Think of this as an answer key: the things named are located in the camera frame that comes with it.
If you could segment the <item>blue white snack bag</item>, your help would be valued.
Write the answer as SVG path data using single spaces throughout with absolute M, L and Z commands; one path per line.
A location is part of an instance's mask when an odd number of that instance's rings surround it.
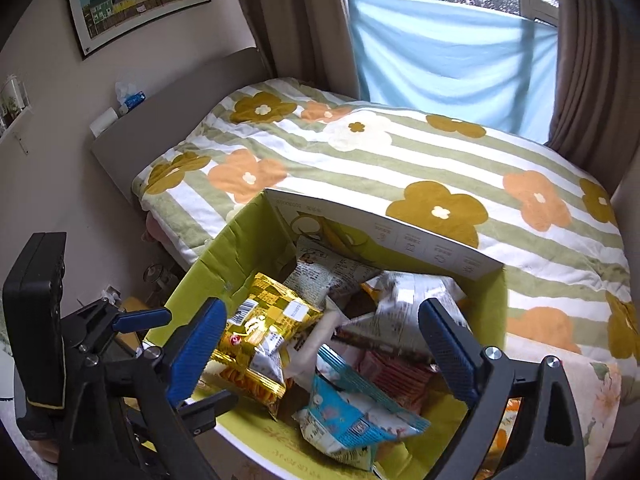
M 431 423 L 402 408 L 324 344 L 306 408 L 293 415 L 304 440 L 337 462 L 371 471 L 378 450 L 420 436 Z

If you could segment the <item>flower striped bed quilt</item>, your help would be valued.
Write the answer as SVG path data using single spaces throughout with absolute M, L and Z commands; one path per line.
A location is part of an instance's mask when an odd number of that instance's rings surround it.
M 294 79 L 222 98 L 131 183 L 186 263 L 265 188 L 388 214 L 503 262 L 515 335 L 639 383 L 629 250 L 608 192 L 548 148 Z

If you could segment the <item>red striped snack bag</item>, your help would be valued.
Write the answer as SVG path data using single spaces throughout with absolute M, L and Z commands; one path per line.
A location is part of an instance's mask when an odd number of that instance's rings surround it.
M 428 383 L 437 375 L 431 365 L 372 350 L 363 353 L 356 370 L 402 408 L 416 414 L 426 401 Z

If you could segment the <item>white grey snack bag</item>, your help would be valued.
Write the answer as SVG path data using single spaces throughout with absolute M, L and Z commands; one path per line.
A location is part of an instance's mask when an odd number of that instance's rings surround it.
M 335 340 L 350 346 L 429 359 L 432 355 L 421 334 L 419 309 L 436 299 L 458 325 L 469 328 L 460 310 L 466 295 L 449 276 L 384 271 L 361 285 L 375 310 L 337 326 Z

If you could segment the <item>floral beige tray cloth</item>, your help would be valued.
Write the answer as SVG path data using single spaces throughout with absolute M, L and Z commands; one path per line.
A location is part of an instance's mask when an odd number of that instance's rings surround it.
M 506 334 L 509 358 L 539 363 L 545 356 L 557 356 L 574 396 L 582 444 L 585 449 L 586 478 L 592 479 L 612 437 L 622 393 L 622 374 L 616 363 L 593 361 L 586 356 Z

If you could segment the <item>white text snack bag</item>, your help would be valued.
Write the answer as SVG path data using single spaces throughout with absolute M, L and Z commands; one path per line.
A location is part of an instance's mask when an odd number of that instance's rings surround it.
M 320 310 L 326 307 L 326 298 L 344 308 L 352 295 L 360 291 L 362 283 L 380 273 L 374 266 L 339 255 L 307 237 L 299 237 L 296 266 L 284 284 Z

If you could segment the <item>blue white bottle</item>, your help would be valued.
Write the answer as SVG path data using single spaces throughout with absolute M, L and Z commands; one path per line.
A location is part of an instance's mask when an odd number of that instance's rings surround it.
M 134 108 L 139 106 L 141 103 L 145 101 L 145 94 L 142 91 L 132 94 L 131 96 L 127 96 L 125 101 L 120 104 L 118 109 L 119 116 L 127 115 Z

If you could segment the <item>yellow gold snack bag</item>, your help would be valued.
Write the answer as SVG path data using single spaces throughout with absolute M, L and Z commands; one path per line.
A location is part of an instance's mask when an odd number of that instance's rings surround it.
M 294 290 L 258 273 L 248 297 L 228 318 L 212 354 L 218 380 L 262 404 L 276 416 L 292 382 L 285 377 L 291 361 L 288 345 L 322 317 Z

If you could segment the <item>grey bed headboard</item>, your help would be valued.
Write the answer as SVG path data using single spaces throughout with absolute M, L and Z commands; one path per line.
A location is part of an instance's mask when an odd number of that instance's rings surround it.
M 184 140 L 223 98 L 269 78 L 259 51 L 213 58 L 147 98 L 93 141 L 91 153 L 134 208 L 134 177 Z

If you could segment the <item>green cardboard box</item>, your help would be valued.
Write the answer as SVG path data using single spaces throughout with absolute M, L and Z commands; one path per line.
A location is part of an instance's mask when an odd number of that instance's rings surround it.
M 503 265 L 432 228 L 393 218 L 385 209 L 268 188 L 244 206 L 210 242 L 170 296 L 171 322 L 153 328 L 147 344 L 161 346 L 209 297 L 230 313 L 247 297 L 256 273 L 283 281 L 297 239 L 306 235 L 352 260 L 382 270 L 449 275 L 470 298 L 463 311 L 477 340 L 502 346 L 506 336 Z M 310 446 L 290 422 L 275 420 L 250 400 L 219 417 L 205 455 L 222 478 L 256 472 L 262 478 L 365 479 L 368 473 L 331 460 Z

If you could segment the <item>brown right curtain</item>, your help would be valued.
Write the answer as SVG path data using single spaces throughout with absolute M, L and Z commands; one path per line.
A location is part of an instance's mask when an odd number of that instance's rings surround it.
M 639 44 L 611 0 L 559 0 L 548 147 L 614 193 L 639 144 Z

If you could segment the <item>brown curtain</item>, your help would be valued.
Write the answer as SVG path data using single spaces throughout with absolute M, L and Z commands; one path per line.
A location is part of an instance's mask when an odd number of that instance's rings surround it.
M 239 0 L 271 73 L 360 97 L 347 0 Z
M 639 144 L 639 44 L 611 0 L 559 0 L 548 147 L 614 193 Z

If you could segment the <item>blue window cloth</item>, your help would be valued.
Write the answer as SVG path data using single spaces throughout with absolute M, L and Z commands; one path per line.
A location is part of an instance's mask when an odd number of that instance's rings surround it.
M 435 0 L 348 0 L 361 96 L 544 144 L 558 33 L 517 15 Z

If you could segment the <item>brown left curtain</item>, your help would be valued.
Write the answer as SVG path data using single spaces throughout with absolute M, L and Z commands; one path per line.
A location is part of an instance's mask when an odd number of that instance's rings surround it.
M 271 73 L 360 97 L 347 0 L 239 0 Z

